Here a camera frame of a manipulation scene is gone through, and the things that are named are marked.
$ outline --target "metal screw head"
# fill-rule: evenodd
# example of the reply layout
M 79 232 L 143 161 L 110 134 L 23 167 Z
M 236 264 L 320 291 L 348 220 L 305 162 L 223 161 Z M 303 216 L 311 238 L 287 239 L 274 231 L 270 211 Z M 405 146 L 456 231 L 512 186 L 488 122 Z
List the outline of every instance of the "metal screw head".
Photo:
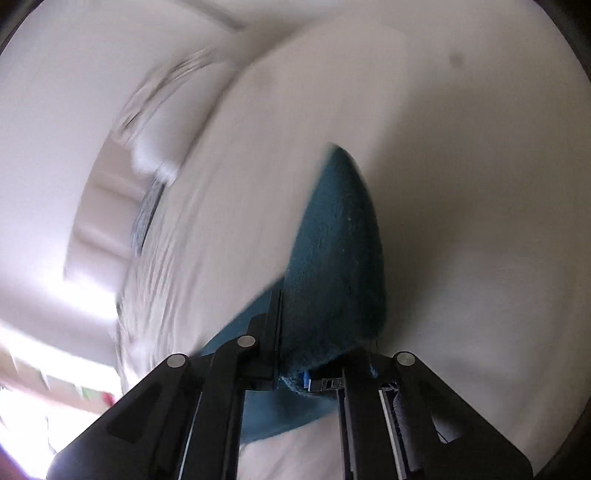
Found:
M 242 335 L 238 339 L 238 345 L 242 348 L 249 348 L 256 343 L 256 339 L 251 335 Z
M 400 365 L 410 367 L 411 365 L 414 365 L 415 357 L 411 353 L 402 352 L 397 355 L 396 360 Z
M 184 355 L 180 353 L 175 353 L 174 355 L 168 357 L 168 359 L 166 360 L 166 364 L 170 368 L 178 368 L 182 367 L 186 361 L 187 360 Z

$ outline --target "wall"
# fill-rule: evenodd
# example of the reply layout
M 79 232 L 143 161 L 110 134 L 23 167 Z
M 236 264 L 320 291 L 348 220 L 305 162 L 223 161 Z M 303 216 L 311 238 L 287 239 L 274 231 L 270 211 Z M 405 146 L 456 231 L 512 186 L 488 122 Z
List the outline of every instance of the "wall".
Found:
M 0 56 L 0 322 L 115 363 L 113 297 L 63 281 L 80 195 L 146 72 L 225 32 L 157 0 L 45 0 Z

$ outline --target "dark spot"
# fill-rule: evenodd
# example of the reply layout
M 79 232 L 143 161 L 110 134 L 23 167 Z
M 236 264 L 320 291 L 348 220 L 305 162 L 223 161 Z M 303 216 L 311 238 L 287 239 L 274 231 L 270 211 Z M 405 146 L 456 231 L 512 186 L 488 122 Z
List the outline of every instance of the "dark spot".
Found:
M 464 55 L 458 51 L 450 53 L 449 63 L 455 69 L 461 68 L 464 65 Z

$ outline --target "teal fabric object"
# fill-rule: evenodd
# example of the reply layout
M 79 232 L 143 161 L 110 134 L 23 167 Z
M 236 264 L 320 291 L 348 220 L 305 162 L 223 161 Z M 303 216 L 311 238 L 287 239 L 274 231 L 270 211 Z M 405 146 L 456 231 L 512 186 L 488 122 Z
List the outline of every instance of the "teal fabric object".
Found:
M 282 288 L 278 281 L 240 315 L 218 333 L 201 351 L 202 355 L 214 353 L 228 340 L 244 335 L 251 318 L 269 310 L 271 292 Z M 241 443 L 256 442 L 289 430 L 296 429 L 320 419 L 334 411 L 336 403 L 331 398 L 305 397 L 294 392 L 279 380 L 277 390 L 272 392 L 247 391 L 244 396 Z
M 304 372 L 375 338 L 384 325 L 384 262 L 374 209 L 352 159 L 339 147 L 332 149 L 306 208 L 285 279 L 253 301 L 201 354 L 246 333 L 250 319 L 267 312 L 274 288 L 284 292 L 282 378 L 275 391 L 246 392 L 241 443 L 334 411 L 334 399 L 304 391 Z
M 385 318 L 384 258 L 374 207 L 355 163 L 335 147 L 285 274 L 284 381 L 303 391 L 304 371 L 376 338 Z

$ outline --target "blue object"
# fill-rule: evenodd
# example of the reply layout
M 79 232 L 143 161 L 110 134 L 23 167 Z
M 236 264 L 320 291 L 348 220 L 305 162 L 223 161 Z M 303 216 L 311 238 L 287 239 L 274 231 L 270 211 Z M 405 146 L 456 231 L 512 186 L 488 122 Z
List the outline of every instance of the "blue object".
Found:
M 306 373 L 375 338 L 384 325 L 384 262 L 374 210 L 353 161 L 339 147 L 331 152 L 306 208 L 285 279 L 253 301 L 201 353 L 214 353 L 246 333 L 250 319 L 267 312 L 274 288 L 284 293 L 282 378 L 275 391 L 246 392 L 242 443 L 334 411 L 335 400 L 307 393 Z
M 304 372 L 304 390 L 308 390 L 310 388 L 310 371 L 306 370 Z

